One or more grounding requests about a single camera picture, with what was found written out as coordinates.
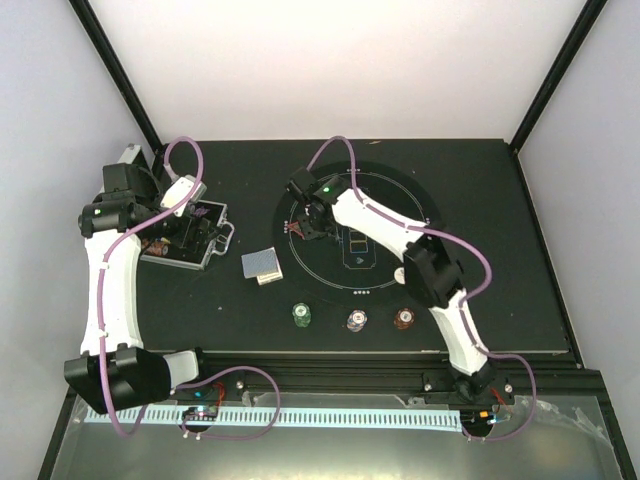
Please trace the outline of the red triangle marker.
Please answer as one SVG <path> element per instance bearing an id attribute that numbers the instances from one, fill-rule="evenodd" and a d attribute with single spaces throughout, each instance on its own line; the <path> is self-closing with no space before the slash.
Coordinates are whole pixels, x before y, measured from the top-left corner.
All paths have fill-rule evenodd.
<path id="1" fill-rule="evenodd" d="M 289 233 L 293 233 L 298 235 L 300 238 L 304 238 L 304 234 L 299 226 L 298 222 L 287 223 L 285 226 L 285 230 Z"/>

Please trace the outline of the green poker chip stack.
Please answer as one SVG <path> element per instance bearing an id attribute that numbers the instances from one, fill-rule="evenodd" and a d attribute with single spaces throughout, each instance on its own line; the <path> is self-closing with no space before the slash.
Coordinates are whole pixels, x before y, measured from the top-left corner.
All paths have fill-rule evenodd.
<path id="1" fill-rule="evenodd" d="M 295 304 L 292 308 L 292 317 L 297 327 L 308 327 L 312 319 L 310 307 L 305 303 Z"/>

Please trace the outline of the blue white poker chip stack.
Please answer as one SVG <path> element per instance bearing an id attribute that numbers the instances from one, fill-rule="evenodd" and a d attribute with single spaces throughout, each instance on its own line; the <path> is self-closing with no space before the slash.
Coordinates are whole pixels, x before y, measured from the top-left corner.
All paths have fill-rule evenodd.
<path id="1" fill-rule="evenodd" d="M 368 320 L 367 314 L 363 310 L 352 311 L 346 322 L 346 326 L 351 332 L 360 332 Z"/>

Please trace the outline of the white round dealer button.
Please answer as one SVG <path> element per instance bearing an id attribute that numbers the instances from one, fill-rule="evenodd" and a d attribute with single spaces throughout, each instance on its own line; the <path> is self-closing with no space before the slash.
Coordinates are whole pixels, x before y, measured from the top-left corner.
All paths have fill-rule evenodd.
<path id="1" fill-rule="evenodd" d="M 403 267 L 399 267 L 394 271 L 394 279 L 401 285 L 405 284 L 405 269 Z"/>

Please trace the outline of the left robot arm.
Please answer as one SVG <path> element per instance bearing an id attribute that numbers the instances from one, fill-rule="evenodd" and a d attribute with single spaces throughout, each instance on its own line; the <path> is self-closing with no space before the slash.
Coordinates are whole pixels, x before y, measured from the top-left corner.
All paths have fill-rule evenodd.
<path id="1" fill-rule="evenodd" d="M 78 218 L 89 262 L 87 323 L 80 355 L 64 364 L 69 386 L 99 414 L 166 400 L 178 386 L 193 399 L 214 388 L 198 348 L 157 354 L 144 346 L 137 315 L 137 269 L 145 242 L 208 256 L 219 220 L 192 205 L 206 190 L 199 178 L 172 174 L 162 189 L 135 164 L 103 169 L 103 188 Z"/>

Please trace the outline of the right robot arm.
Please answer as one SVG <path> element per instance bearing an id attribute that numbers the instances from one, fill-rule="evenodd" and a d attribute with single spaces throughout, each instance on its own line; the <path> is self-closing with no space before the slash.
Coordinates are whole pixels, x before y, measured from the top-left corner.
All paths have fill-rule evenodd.
<path id="1" fill-rule="evenodd" d="M 300 168 L 286 189 L 303 208 L 298 221 L 304 239 L 353 230 L 401 261 L 404 287 L 430 311 L 445 341 L 457 396 L 465 403 L 485 397 L 494 378 L 489 351 L 473 322 L 461 267 L 443 244 L 462 246 L 462 240 L 398 214 L 338 175 L 322 182 Z"/>

